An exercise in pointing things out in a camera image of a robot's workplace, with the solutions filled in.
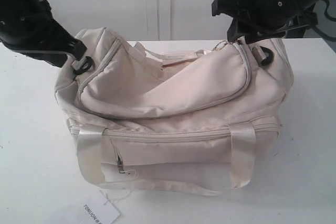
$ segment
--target fabric strap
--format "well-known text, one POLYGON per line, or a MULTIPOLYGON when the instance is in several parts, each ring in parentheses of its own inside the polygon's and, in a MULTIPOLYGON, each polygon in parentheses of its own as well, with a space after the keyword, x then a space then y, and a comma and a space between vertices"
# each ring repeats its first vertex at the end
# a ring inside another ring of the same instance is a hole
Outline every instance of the fabric strap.
MULTIPOLYGON (((252 177, 255 161, 256 134, 250 122, 232 124, 232 160, 230 179, 232 189, 246 186, 252 177)), ((104 189, 163 190, 203 196, 217 196, 226 191, 213 191, 201 186, 172 180, 133 179, 107 182, 101 168, 101 140, 104 128, 84 125, 78 135, 78 164, 84 179, 104 189)))

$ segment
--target cream duffel bag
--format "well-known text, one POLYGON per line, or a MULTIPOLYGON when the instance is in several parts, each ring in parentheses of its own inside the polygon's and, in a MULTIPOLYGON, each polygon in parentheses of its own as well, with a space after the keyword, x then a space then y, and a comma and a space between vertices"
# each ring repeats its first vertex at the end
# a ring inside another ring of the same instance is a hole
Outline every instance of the cream duffel bag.
POLYGON ((76 75, 69 58, 55 92, 89 183, 218 195, 224 186, 205 189, 220 181, 212 174, 229 177, 231 188, 250 182, 255 159, 279 135, 277 111, 293 84, 281 39, 159 55, 107 28, 77 38, 93 65, 76 75))

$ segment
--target paper tag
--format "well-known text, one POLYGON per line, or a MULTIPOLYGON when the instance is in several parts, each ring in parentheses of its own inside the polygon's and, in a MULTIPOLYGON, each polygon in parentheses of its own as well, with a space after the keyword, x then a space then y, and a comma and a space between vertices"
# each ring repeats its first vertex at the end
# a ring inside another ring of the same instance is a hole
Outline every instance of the paper tag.
POLYGON ((45 224, 112 224, 120 213, 97 192, 81 204, 57 210, 45 224))

